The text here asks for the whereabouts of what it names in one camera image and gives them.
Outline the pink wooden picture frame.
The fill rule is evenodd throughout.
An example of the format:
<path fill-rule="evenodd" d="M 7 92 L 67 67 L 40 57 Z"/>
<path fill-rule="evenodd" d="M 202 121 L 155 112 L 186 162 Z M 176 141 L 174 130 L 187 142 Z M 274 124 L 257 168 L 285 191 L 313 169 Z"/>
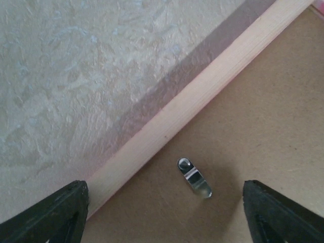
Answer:
<path fill-rule="evenodd" d="M 307 7 L 323 1 L 276 1 L 87 180 L 96 213 Z"/>

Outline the brown cardboard backing board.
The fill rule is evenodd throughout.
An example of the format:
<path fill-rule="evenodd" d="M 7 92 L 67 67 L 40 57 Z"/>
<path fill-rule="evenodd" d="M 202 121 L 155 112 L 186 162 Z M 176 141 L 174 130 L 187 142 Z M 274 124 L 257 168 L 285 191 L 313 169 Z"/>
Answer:
<path fill-rule="evenodd" d="M 212 189 L 195 194 L 188 158 Z M 323 214 L 323 20 L 305 10 L 86 224 L 83 242 L 251 242 L 259 180 Z"/>

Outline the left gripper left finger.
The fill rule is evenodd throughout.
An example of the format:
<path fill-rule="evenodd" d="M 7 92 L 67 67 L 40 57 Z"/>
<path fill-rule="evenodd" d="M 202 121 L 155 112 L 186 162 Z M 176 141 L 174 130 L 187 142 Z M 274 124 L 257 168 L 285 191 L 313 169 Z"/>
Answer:
<path fill-rule="evenodd" d="M 88 206 L 87 183 L 75 180 L 1 223 L 1 242 L 80 242 Z"/>

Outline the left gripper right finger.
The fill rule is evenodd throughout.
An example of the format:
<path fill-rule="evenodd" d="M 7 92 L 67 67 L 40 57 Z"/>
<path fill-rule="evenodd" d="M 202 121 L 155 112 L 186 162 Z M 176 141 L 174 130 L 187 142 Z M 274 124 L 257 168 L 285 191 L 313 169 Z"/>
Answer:
<path fill-rule="evenodd" d="M 260 181 L 245 181 L 243 201 L 253 242 L 323 242 L 323 217 Z"/>

